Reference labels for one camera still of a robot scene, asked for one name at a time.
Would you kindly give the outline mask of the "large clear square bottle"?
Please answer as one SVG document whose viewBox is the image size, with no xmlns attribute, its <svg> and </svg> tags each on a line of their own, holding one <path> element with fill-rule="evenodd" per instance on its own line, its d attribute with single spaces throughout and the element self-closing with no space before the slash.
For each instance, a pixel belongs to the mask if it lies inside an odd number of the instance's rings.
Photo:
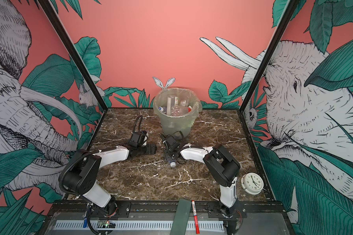
<svg viewBox="0 0 353 235">
<path fill-rule="evenodd" d="M 166 110 L 166 115 L 170 116 L 171 115 L 171 109 L 175 105 L 178 105 L 179 103 L 179 97 L 175 95 L 170 95 L 167 96 L 167 110 Z"/>
</svg>

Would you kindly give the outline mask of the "blue label crushed bottle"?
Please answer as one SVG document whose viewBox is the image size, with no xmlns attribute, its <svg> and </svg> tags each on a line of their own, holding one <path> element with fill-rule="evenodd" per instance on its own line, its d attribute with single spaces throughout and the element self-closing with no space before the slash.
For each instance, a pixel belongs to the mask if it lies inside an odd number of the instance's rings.
<svg viewBox="0 0 353 235">
<path fill-rule="evenodd" d="M 164 113 L 164 114 L 167 113 L 167 108 L 166 108 L 166 107 L 159 106 L 158 109 L 159 109 L 159 111 L 160 111 L 161 113 Z"/>
</svg>

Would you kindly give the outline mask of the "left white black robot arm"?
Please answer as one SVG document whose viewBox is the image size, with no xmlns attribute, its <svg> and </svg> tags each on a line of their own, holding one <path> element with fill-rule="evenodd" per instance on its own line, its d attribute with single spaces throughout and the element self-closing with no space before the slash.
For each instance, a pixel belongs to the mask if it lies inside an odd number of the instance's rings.
<svg viewBox="0 0 353 235">
<path fill-rule="evenodd" d="M 126 145 L 107 150 L 78 150 L 58 178 L 60 189 L 81 197 L 90 206 L 98 208 L 105 217 L 114 216 L 118 208 L 116 200 L 97 183 L 98 172 L 112 163 L 156 154 L 156 144 L 147 141 L 148 134 L 141 131 L 135 133 Z"/>
</svg>

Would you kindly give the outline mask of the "red label cola bottle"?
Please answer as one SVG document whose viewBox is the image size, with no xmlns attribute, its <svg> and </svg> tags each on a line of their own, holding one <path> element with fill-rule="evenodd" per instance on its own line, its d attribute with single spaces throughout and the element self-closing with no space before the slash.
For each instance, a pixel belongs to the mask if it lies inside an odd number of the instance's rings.
<svg viewBox="0 0 353 235">
<path fill-rule="evenodd" d="M 175 105 L 171 107 L 170 115 L 173 117 L 181 117 L 188 114 L 192 110 L 191 106 Z"/>
</svg>

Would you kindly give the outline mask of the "clear bottle white cap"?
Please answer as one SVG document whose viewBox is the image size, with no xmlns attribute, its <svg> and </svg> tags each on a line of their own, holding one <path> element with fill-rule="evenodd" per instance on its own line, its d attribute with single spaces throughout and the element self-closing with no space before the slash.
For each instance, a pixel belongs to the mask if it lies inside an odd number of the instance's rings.
<svg viewBox="0 0 353 235">
<path fill-rule="evenodd" d="M 173 158 L 168 158 L 166 161 L 168 162 L 170 167 L 176 167 L 176 165 L 177 165 L 175 159 L 173 159 Z"/>
</svg>

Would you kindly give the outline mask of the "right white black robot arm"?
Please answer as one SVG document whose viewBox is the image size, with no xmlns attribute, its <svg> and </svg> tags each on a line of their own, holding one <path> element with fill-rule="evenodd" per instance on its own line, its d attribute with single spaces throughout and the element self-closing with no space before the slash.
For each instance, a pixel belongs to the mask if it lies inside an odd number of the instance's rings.
<svg viewBox="0 0 353 235">
<path fill-rule="evenodd" d="M 165 146 L 165 157 L 177 162 L 180 158 L 205 164 L 213 179 L 220 185 L 220 212 L 226 218 L 234 217 L 240 203 L 236 193 L 240 163 L 221 144 L 213 147 L 194 146 L 179 142 L 173 134 L 160 134 Z"/>
</svg>

